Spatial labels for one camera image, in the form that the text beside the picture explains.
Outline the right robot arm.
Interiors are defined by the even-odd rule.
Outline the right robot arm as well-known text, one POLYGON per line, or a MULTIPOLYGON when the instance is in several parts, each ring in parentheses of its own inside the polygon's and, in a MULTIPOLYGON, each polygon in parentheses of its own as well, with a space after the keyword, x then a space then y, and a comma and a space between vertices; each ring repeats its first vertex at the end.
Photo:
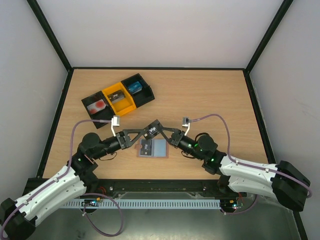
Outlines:
POLYGON ((290 162, 264 164, 247 161, 218 150, 218 145, 208 133, 200 133, 192 139, 186 132, 160 126, 165 139, 186 157, 202 161, 202 167, 212 175, 223 179, 218 183, 218 191, 229 196, 233 192, 247 192, 276 200, 292 211, 301 212, 306 199, 311 197, 310 181, 290 162))

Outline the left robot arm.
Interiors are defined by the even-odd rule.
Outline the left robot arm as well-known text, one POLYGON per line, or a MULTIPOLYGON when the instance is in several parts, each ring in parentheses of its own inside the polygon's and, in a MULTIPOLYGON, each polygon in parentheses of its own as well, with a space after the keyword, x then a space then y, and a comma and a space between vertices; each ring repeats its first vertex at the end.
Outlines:
POLYGON ((90 132, 78 145, 76 153, 54 176, 22 197, 7 198, 0 205, 0 238, 26 240, 36 227, 65 203, 94 193, 99 179, 94 174, 95 162, 118 150, 130 148, 143 129, 125 129, 105 140, 90 132))

